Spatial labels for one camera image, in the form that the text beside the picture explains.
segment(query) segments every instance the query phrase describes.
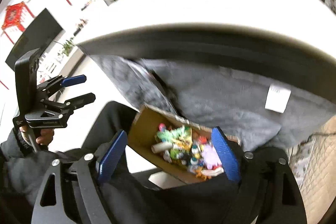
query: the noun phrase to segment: pink toy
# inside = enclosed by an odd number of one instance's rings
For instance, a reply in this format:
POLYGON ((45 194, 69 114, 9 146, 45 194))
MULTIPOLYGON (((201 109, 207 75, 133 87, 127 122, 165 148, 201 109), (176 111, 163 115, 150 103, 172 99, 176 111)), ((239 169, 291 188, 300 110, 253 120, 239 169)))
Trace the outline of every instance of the pink toy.
POLYGON ((166 130, 166 125, 164 123, 160 123, 159 124, 159 130, 162 132, 162 131, 165 131, 166 130))
POLYGON ((208 170, 211 170, 214 166, 222 166, 222 162, 219 159, 215 148, 209 144, 204 145, 202 157, 204 158, 204 165, 207 167, 208 170))

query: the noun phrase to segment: white label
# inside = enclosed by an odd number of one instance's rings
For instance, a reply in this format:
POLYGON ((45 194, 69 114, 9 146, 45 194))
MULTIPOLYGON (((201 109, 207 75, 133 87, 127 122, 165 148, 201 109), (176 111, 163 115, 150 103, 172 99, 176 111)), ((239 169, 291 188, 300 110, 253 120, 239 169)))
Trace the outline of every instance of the white label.
POLYGON ((265 108, 279 113, 283 113, 286 109, 290 95, 290 90, 279 86, 270 85, 266 98, 265 108))

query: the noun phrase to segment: black screen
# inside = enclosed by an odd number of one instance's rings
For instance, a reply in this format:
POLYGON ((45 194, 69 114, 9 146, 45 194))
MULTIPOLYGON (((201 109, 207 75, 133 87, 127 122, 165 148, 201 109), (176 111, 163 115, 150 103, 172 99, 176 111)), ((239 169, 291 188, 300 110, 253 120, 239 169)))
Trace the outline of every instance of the black screen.
POLYGON ((44 9, 15 43, 6 59, 7 65, 14 70, 15 62, 26 52, 36 48, 41 48, 44 52, 62 30, 49 11, 44 9))

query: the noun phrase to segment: cardboard tube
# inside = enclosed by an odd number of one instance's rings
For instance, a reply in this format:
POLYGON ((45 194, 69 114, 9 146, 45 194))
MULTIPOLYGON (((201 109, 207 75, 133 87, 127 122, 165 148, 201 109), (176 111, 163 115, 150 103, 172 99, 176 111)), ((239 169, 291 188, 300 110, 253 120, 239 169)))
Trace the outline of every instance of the cardboard tube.
POLYGON ((162 143, 157 143, 157 144, 152 145, 152 151, 154 154, 163 152, 171 148, 173 148, 173 144, 170 142, 162 142, 162 143))

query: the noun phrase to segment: gray fabric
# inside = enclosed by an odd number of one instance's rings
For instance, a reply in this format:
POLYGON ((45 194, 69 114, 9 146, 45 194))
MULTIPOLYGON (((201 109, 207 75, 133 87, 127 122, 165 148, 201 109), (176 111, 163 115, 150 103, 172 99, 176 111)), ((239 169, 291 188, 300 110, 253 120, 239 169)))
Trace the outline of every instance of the gray fabric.
MULTIPOLYGON (((134 107, 148 103, 172 111, 167 105, 169 93, 158 92, 155 84, 137 76, 128 60, 116 56, 91 58, 134 107)), ((225 133, 240 137, 244 150, 264 144, 280 148, 296 145, 336 112, 336 105, 319 96, 244 71, 166 60, 138 63, 163 80, 182 116, 204 126, 220 126, 225 133), (283 114, 265 109, 270 84, 292 92, 283 114)))

